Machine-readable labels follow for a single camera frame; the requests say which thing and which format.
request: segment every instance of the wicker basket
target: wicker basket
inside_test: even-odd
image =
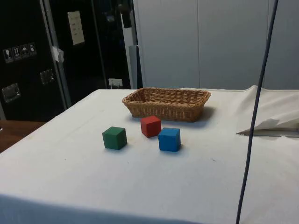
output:
[[[202,90],[141,88],[122,102],[133,117],[156,115],[163,120],[194,122],[210,96],[211,93]]]

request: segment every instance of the green block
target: green block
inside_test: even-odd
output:
[[[105,148],[121,149],[127,144],[126,129],[122,127],[110,127],[103,132]]]

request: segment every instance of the red block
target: red block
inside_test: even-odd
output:
[[[161,131],[161,120],[156,116],[142,118],[141,132],[148,138],[157,136]]]

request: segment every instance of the white wall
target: white wall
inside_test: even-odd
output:
[[[267,35],[266,0],[199,1],[200,87],[258,83]]]
[[[258,83],[274,0],[134,0],[144,86]],[[265,88],[299,89],[299,0],[280,0]]]
[[[197,0],[135,0],[143,86],[199,87]]]
[[[269,22],[274,0],[269,4]],[[299,89],[299,0],[280,0],[265,71],[265,88]]]

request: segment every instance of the black cabinet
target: black cabinet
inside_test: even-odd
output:
[[[0,101],[6,119],[50,120],[64,105],[39,0],[2,1],[0,24]]]

